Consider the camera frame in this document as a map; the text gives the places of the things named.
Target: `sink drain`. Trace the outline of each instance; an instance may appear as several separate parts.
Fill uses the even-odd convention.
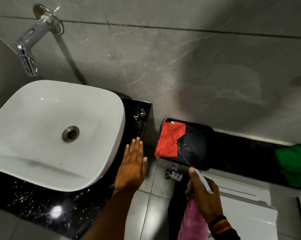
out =
[[[79,136],[79,129],[77,126],[69,126],[66,128],[62,134],[62,138],[65,142],[72,142]]]

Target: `person's left hand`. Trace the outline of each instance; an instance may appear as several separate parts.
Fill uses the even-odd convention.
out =
[[[122,164],[120,165],[114,193],[125,191],[134,194],[143,183],[146,170],[147,157],[143,157],[143,142],[140,138],[132,140],[131,145],[126,145]]]

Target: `white ceramic sink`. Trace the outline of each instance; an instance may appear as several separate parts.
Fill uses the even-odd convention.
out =
[[[124,105],[113,92],[34,81],[0,109],[0,171],[54,190],[83,189],[112,164],[124,124]],[[79,134],[65,142],[69,126]]]

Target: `chrome faucet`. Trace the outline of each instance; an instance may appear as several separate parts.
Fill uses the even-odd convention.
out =
[[[28,76],[38,75],[38,68],[31,48],[44,37],[48,31],[58,35],[61,35],[64,32],[61,21],[47,8],[40,4],[36,4],[33,11],[38,21],[17,40],[17,53],[19,54]]]

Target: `faucet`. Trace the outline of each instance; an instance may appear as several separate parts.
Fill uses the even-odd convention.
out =
[[[17,53],[28,76],[38,75],[38,68],[31,48],[44,37],[48,31],[58,35],[64,32],[61,21],[43,5],[36,4],[33,7],[33,11],[38,21],[17,40]]]

